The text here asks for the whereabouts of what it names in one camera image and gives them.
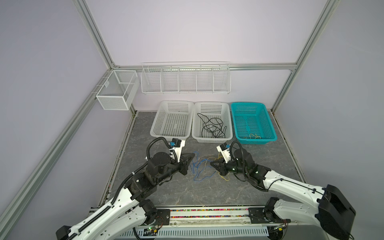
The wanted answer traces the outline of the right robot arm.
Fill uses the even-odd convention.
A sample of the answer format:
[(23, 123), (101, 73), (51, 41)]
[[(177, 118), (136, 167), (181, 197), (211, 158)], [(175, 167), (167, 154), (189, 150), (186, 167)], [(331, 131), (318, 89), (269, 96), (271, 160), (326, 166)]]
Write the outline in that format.
[(294, 199), (287, 202), (270, 198), (263, 209), (268, 222), (294, 220), (320, 227), (338, 240), (354, 238), (352, 227), (356, 210), (337, 187), (306, 184), (257, 164), (238, 141), (221, 144), (217, 150), (222, 158), (210, 165), (220, 175), (240, 175), (241, 182), (247, 182), (259, 191), (274, 191)]

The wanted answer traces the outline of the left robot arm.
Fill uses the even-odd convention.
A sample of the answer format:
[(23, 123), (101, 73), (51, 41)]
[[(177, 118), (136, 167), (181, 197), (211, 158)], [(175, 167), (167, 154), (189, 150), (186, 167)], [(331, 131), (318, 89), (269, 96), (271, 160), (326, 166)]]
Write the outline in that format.
[(96, 212), (56, 231), (58, 240), (114, 240), (124, 232), (156, 221), (157, 208), (148, 197), (177, 173), (187, 175), (195, 154), (182, 154), (185, 141), (158, 137), (146, 149), (146, 162), (133, 171), (115, 195)]

